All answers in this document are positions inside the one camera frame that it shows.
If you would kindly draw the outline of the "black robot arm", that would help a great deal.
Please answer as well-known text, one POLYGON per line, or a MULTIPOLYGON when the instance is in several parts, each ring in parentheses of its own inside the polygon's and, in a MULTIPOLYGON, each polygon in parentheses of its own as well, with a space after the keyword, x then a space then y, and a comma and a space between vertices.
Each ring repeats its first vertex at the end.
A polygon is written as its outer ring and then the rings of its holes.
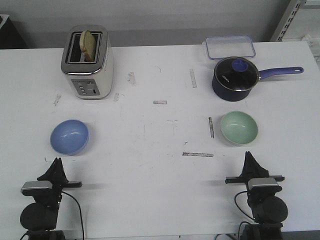
POLYGON ((236 207, 253 222, 242 221, 239 224, 239 240, 282 240, 281 228, 287 219, 289 210, 286 203, 276 193, 282 191, 279 182, 285 180, 282 175, 270 175, 269 171, 255 160, 250 151, 245 152, 242 172, 239 176, 229 176, 226 184, 244 184, 246 190, 234 196, 236 207), (241 194, 247 195, 250 216, 237 202, 241 194))
POLYGON ((82 187, 80 181, 69 181, 62 159, 55 158, 48 170, 36 181, 27 181, 20 192, 33 197, 34 202, 26 206, 20 215, 20 224, 26 229, 23 237, 29 240, 64 240, 62 230, 56 230, 58 213, 63 194, 75 199, 64 189, 82 187))

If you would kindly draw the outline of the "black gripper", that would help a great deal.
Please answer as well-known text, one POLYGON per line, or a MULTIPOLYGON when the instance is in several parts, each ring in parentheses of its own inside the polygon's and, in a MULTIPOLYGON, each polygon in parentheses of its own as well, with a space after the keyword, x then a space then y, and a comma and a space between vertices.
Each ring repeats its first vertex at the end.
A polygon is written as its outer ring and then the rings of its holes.
POLYGON ((241 176, 227 176, 225 183, 245 184, 249 200, 265 200, 282 191, 283 188, 278 182, 284 180, 285 177, 282 175, 268 177, 268 170, 259 165, 250 151, 246 151, 241 176))
POLYGON ((45 177, 38 177, 36 181, 37 187, 33 199, 36 203, 40 203, 48 208, 58 208, 62 200, 63 189, 81 188, 81 181, 67 180, 62 159, 55 158, 49 169, 44 174, 45 177))

